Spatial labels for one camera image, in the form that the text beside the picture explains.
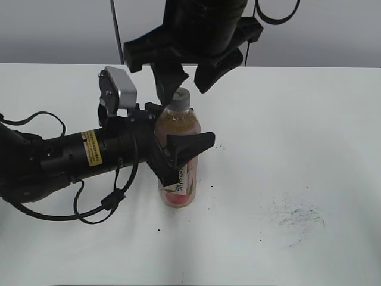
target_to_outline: bottle cap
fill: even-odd
[[[172,111],[185,111],[191,107],[191,94],[186,88],[178,88],[168,108]]]

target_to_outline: plastic bottle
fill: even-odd
[[[173,95],[172,102],[164,109],[155,125],[155,135],[165,147],[167,135],[193,135],[201,133],[196,114],[191,107],[191,96],[185,88],[179,88]],[[191,160],[179,172],[179,183],[163,187],[159,181],[160,197],[167,205],[184,207],[196,196],[197,157]]]

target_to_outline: white table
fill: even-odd
[[[0,112],[97,128],[103,67],[1,64]],[[381,285],[381,69],[238,68],[205,95],[186,71],[203,131],[217,135],[195,201],[163,205],[146,164],[97,226],[39,221],[1,201],[0,285]],[[148,67],[132,79],[140,103],[158,102]],[[44,116],[19,130],[61,132]],[[88,179],[80,208],[113,179]],[[77,189],[28,206],[72,214]]]

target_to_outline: yellow warning label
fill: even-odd
[[[88,156],[89,166],[94,167],[102,164],[101,150],[99,149],[94,130],[82,132],[81,134],[86,155]]]

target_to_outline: black cable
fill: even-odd
[[[74,202],[73,202],[73,210],[74,210],[74,214],[75,214],[76,219],[78,219],[81,222],[86,223],[88,225],[97,225],[97,224],[99,224],[101,222],[104,222],[108,218],[110,218],[113,215],[113,213],[117,210],[118,205],[114,206],[111,209],[111,211],[109,212],[109,214],[104,219],[101,219],[101,220],[99,220],[97,222],[90,222],[90,221],[86,220],[85,217],[83,216],[83,214],[78,212],[78,199],[79,199],[79,196],[81,195],[81,193],[83,191],[83,188],[85,187],[85,182],[83,180],[78,180],[78,182],[81,182],[82,186],[78,190],[78,192],[77,192],[77,194],[76,194],[76,196],[74,198]]]
[[[60,137],[65,136],[65,134],[66,134],[65,123],[61,119],[59,119],[56,115],[54,115],[53,113],[47,112],[47,111],[38,111],[38,112],[32,114],[31,116],[29,116],[27,119],[19,120],[19,121],[5,120],[4,116],[2,114],[0,114],[0,122],[2,122],[4,124],[8,124],[8,125],[21,126],[21,125],[25,125],[25,124],[29,123],[33,118],[35,118],[36,116],[41,115],[41,114],[50,115],[50,116],[56,118],[62,125],[62,132],[61,132]]]
[[[102,200],[103,209],[110,210],[107,217],[105,217],[104,219],[99,220],[97,222],[91,222],[89,220],[86,220],[79,213],[79,211],[78,211],[78,200],[79,200],[79,197],[80,197],[80,195],[83,191],[83,187],[84,187],[84,182],[82,180],[79,180],[79,182],[82,183],[82,186],[78,190],[78,192],[74,198],[73,210],[74,210],[74,214],[77,216],[78,220],[80,220],[83,223],[86,223],[88,225],[96,225],[96,224],[99,224],[101,222],[104,222],[105,220],[109,219],[113,215],[113,213],[117,210],[119,202],[121,200],[123,200],[124,198],[126,198],[124,193],[130,188],[133,180],[135,179],[136,173],[138,172],[138,165],[139,165],[138,142],[136,140],[135,134],[129,128],[128,128],[128,130],[129,130],[130,136],[132,137],[133,146],[134,146],[134,162],[133,162],[133,166],[132,166],[132,171],[131,171],[130,177],[129,177],[127,183],[124,185],[124,187],[122,189],[118,189],[117,188],[117,179],[119,176],[120,168],[123,167],[123,161],[121,158],[119,158],[118,165],[117,165],[117,168],[115,170],[114,191]]]
[[[116,13],[116,11],[115,11],[115,3],[114,3],[114,0],[110,0],[110,5],[111,5],[111,13],[113,14],[113,22],[114,22],[115,36],[116,36],[116,38],[117,38],[119,60],[120,60],[120,64],[124,64],[124,60],[123,60],[123,52],[122,52],[121,42],[120,42],[120,34],[119,34],[119,27],[118,27],[117,13]]]
[[[283,19],[273,19],[273,18],[270,18],[270,17],[266,16],[265,14],[263,14],[263,12],[261,10],[261,7],[260,7],[259,0],[255,0],[254,1],[254,9],[253,9],[253,12],[252,12],[252,16],[254,17],[255,16],[255,11],[257,11],[259,18],[262,21],[266,22],[267,24],[281,25],[281,24],[284,24],[285,22],[287,22],[288,20],[290,20],[295,15],[295,13],[297,12],[297,10],[299,8],[299,5],[300,5],[300,0],[298,0],[298,2],[295,5],[294,10],[287,17],[285,17]],[[247,66],[247,64],[248,64],[250,45],[251,45],[251,43],[248,43],[248,47],[246,49],[245,66]]]
[[[255,0],[254,7],[257,9],[257,13],[258,13],[258,16],[260,17],[260,19],[265,21],[267,24],[281,25],[281,24],[284,24],[285,22],[287,22],[288,20],[290,20],[295,15],[296,11],[299,8],[299,5],[300,5],[300,0],[298,0],[296,2],[295,9],[292,11],[292,13],[283,19],[273,19],[273,18],[267,17],[265,14],[263,14],[261,7],[260,7],[260,4],[259,4],[259,0]]]
[[[135,179],[136,173],[138,172],[138,165],[139,165],[138,142],[136,140],[135,134],[131,131],[130,131],[130,134],[131,134],[133,145],[134,145],[134,161],[133,161],[130,178],[128,179],[124,187],[121,189],[122,192],[126,192],[130,188],[133,180]]]
[[[76,215],[72,215],[72,216],[51,216],[48,214],[45,215],[43,213],[35,212],[34,210],[31,210],[31,209],[27,208],[26,206],[24,206],[23,204],[21,204],[18,200],[14,199],[9,194],[7,194],[7,195],[3,194],[3,198],[5,199],[5,201],[9,202],[12,206],[14,206],[19,211],[23,212],[24,214],[26,214],[28,216],[34,217],[35,219],[48,220],[51,222],[68,222],[71,220],[77,220],[78,219],[78,217]],[[82,217],[92,216],[92,215],[95,215],[96,213],[99,213],[103,209],[104,208],[102,206],[99,206],[93,210],[86,212],[86,213],[82,213],[81,216]]]
[[[254,15],[255,15],[255,7],[256,7],[256,6],[257,6],[257,2],[255,1],[255,2],[254,2],[254,8],[253,8],[253,10],[252,10],[252,16],[253,16],[253,18],[254,18]],[[247,65],[248,65],[248,57],[249,57],[250,45],[251,45],[251,43],[248,42],[248,47],[247,47],[247,49],[246,49],[245,67],[247,67]]]

